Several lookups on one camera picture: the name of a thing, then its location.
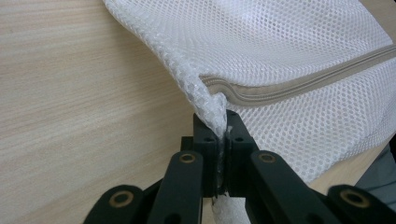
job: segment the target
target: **gray floor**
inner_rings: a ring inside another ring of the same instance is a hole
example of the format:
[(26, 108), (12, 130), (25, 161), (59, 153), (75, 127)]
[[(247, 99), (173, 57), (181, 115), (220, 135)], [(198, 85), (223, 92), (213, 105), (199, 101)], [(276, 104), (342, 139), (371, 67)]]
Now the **gray floor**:
[(356, 187), (365, 189), (396, 212), (396, 163), (387, 145)]

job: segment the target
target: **mesh laundry bag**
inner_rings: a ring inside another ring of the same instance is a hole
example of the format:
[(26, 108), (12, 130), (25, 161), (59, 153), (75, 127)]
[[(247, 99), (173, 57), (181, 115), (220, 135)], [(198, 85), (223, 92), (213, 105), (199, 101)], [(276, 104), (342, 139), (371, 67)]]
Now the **mesh laundry bag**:
[[(396, 48), (358, 0), (105, 0), (219, 137), (226, 108), (310, 182), (396, 130)], [(221, 198), (218, 222), (247, 221)]]

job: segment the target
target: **light wood surface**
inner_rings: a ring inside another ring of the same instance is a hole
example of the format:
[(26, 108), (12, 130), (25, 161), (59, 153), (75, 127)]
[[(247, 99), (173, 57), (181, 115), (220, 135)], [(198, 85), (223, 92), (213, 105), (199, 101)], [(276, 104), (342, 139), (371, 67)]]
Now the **light wood surface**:
[[(396, 39), (396, 4), (364, 4)], [(0, 1), (0, 223), (81, 223), (106, 190), (148, 187), (192, 134), (192, 113), (102, 1)], [(377, 153), (312, 186), (359, 178)]]

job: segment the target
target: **wooden table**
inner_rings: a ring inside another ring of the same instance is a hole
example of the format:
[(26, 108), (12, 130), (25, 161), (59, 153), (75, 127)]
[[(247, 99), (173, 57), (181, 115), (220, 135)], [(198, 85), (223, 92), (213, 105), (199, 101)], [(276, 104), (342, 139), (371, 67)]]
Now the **wooden table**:
[[(396, 39), (396, 4), (364, 4)], [(107, 189), (162, 178), (191, 135), (184, 95), (99, 0), (2, 0), (0, 68), (0, 223), (81, 223)], [(378, 151), (312, 186), (353, 184)]]

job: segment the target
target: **black object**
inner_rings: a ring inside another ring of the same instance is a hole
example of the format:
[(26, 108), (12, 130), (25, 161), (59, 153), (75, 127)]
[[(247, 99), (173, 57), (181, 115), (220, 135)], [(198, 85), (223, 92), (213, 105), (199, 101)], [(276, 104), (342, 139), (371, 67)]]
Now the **black object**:
[(182, 137), (162, 181), (110, 189), (84, 223), (201, 223), (202, 198), (226, 191), (246, 198), (251, 223), (396, 223), (362, 189), (336, 186), (328, 196), (310, 189), (279, 155), (258, 150), (239, 115), (227, 111), (227, 119), (220, 140), (194, 115), (193, 137)]

